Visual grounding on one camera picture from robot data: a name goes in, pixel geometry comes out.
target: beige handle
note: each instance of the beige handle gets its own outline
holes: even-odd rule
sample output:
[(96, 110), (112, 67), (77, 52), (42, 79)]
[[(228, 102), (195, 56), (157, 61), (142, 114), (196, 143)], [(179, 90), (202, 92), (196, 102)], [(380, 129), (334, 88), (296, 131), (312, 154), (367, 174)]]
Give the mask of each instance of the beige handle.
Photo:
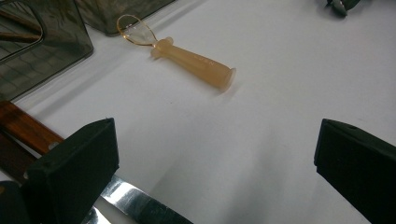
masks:
[(226, 91), (233, 81), (234, 68), (230, 69), (222, 63), (217, 63), (201, 55), (175, 47), (171, 37), (162, 39), (154, 44), (151, 56), (154, 58), (168, 58), (221, 91)]

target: gold wire loop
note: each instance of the gold wire loop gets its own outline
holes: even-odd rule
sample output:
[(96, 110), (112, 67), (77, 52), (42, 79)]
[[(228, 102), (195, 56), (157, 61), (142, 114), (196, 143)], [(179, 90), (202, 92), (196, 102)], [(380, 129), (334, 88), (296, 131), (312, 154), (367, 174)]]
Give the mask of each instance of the gold wire loop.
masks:
[(137, 24), (137, 22), (136, 22), (136, 23), (134, 23), (134, 24), (128, 24), (128, 25), (127, 25), (126, 27), (124, 27), (124, 28), (120, 27), (120, 20), (123, 19), (123, 18), (125, 18), (125, 17), (132, 17), (132, 18), (134, 18), (135, 20), (137, 20), (137, 22), (140, 22), (141, 24), (143, 24), (146, 28), (148, 28), (148, 30), (150, 31), (150, 33), (151, 33), (152, 36), (154, 37), (155, 41), (156, 41), (156, 42), (158, 41), (158, 39), (157, 39), (157, 37), (155, 36), (155, 34), (152, 32), (152, 30), (151, 30), (143, 21), (141, 21), (141, 20), (140, 20), (139, 18), (137, 18), (135, 15), (130, 15), (130, 14), (122, 15), (122, 16), (120, 16), (120, 17), (117, 19), (117, 29), (119, 30), (119, 32), (120, 32), (120, 34), (122, 35), (122, 37), (125, 38), (126, 40), (128, 40), (129, 42), (131, 42), (131, 43), (133, 43), (133, 44), (136, 44), (136, 45), (139, 45), (139, 46), (152, 46), (152, 47), (154, 47), (155, 43), (143, 43), (143, 42), (139, 42), (139, 41), (133, 39), (130, 35), (127, 35), (127, 34), (124, 33), (125, 30), (128, 30), (128, 29), (130, 29), (131, 27), (133, 27), (135, 24)]

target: white tabletop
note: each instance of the white tabletop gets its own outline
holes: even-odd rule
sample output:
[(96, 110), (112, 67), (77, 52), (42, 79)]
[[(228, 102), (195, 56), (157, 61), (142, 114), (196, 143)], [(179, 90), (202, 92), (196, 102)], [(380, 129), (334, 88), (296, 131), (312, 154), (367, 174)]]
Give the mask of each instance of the white tabletop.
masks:
[(326, 4), (195, 1), (153, 29), (235, 67), (224, 93), (87, 27), (94, 54), (15, 104), (64, 137), (114, 118), (117, 175), (193, 223), (368, 223), (314, 153), (322, 119), (396, 145), (396, 1)]

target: shiny metal strip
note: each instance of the shiny metal strip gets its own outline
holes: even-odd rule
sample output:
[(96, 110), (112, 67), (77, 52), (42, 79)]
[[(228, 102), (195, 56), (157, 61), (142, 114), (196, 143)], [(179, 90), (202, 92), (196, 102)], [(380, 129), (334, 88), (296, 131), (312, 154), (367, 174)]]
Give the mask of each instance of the shiny metal strip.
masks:
[(192, 223), (116, 175), (113, 175), (101, 196), (139, 224)]
[(81, 224), (111, 224), (95, 207), (91, 209)]

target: white table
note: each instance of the white table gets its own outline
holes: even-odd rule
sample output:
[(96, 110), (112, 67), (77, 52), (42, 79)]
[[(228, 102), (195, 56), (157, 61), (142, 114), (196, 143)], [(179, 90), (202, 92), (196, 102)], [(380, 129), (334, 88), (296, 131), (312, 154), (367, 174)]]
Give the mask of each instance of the white table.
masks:
[(14, 103), (64, 137), (114, 118), (117, 175), (193, 223), (368, 223), (313, 160), (322, 119), (396, 145), (396, 1), (195, 2), (154, 32), (235, 67), (225, 93), (88, 27), (94, 54)]

